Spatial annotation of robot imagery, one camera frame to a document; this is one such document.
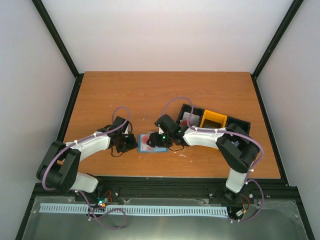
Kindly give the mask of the red white credit card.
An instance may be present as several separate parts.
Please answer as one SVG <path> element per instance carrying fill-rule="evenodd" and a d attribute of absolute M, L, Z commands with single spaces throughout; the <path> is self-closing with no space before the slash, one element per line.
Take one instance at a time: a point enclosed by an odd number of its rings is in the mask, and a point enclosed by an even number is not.
<path fill-rule="evenodd" d="M 140 134 L 138 136 L 138 151 L 139 152 L 146 152 L 149 153 L 153 149 L 147 144 L 147 141 L 149 140 L 149 134 Z"/>

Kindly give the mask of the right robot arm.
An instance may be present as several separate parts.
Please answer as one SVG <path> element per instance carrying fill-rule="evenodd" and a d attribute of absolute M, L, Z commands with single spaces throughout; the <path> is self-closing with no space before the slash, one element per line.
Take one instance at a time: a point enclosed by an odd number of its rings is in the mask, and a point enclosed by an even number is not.
<path fill-rule="evenodd" d="M 202 128 L 179 125 L 165 114 L 156 122 L 157 132 L 149 135 L 146 144 L 152 148 L 202 146 L 217 149 L 230 167 L 226 188 L 238 194 L 248 183 L 249 173 L 264 156 L 262 146 L 252 139 L 239 125 L 232 123 L 223 128 Z"/>

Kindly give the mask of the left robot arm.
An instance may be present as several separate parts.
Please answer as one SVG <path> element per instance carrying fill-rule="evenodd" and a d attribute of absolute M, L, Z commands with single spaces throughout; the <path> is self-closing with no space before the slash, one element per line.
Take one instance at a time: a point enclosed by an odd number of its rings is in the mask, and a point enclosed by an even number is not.
<path fill-rule="evenodd" d="M 138 143 L 132 130 L 130 121 L 117 116 L 112 124 L 80 140 L 54 141 L 36 172 L 37 179 L 47 191 L 83 191 L 92 201 L 101 200 L 104 188 L 96 177 L 79 172 L 80 162 L 108 149 L 120 155 L 136 149 Z"/>

